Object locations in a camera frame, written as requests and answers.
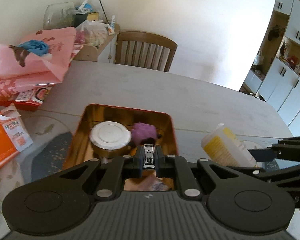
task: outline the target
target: gray ribbed panel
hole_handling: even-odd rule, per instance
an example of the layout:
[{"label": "gray ribbed panel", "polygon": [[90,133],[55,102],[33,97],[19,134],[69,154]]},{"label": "gray ribbed panel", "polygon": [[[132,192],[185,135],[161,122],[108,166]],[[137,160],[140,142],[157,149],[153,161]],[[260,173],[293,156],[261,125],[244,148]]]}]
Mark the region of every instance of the gray ribbed panel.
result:
[{"label": "gray ribbed panel", "polygon": [[76,228],[54,236],[26,236],[12,232],[6,240],[292,240],[284,232],[244,236],[213,221],[199,202],[176,192],[122,192],[113,201],[98,203]]}]

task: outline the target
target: orange and white package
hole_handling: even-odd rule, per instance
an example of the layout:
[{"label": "orange and white package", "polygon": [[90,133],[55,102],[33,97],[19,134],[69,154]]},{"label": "orange and white package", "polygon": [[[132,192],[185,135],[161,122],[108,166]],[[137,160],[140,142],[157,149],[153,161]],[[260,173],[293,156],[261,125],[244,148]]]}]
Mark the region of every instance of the orange and white package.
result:
[{"label": "orange and white package", "polygon": [[0,111],[0,168],[32,143],[14,104]]}]

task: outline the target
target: black stick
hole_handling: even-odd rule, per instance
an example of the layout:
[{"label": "black stick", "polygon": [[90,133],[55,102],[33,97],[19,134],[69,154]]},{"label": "black stick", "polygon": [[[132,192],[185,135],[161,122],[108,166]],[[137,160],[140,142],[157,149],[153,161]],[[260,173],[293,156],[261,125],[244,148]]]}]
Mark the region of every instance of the black stick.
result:
[{"label": "black stick", "polygon": [[104,8],[103,8],[103,6],[102,6],[101,0],[99,0],[99,2],[100,2],[100,4],[101,4],[101,8],[102,8],[103,14],[105,15],[105,18],[106,18],[106,20],[107,20],[107,23],[109,24],[109,21],[108,21],[108,18],[107,18],[107,16],[106,16],[105,10],[104,10]]}]

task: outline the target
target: qr code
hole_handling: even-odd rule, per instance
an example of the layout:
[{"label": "qr code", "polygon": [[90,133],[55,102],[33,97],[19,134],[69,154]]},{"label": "qr code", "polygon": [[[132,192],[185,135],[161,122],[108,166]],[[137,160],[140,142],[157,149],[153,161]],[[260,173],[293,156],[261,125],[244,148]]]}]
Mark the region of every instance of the qr code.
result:
[{"label": "qr code", "polygon": [[17,139],[19,146],[23,146],[26,143],[26,140],[23,137]]}]

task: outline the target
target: crumpled purple ball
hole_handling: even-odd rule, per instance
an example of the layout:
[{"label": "crumpled purple ball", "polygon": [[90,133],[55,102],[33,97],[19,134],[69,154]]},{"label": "crumpled purple ball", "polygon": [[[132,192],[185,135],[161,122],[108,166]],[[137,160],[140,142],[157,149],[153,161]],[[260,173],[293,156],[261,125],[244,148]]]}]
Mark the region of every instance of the crumpled purple ball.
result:
[{"label": "crumpled purple ball", "polygon": [[132,141],[136,146],[140,145],[140,143],[149,138],[153,138],[157,140],[157,129],[154,125],[137,122],[133,125],[133,129],[131,130]]}]

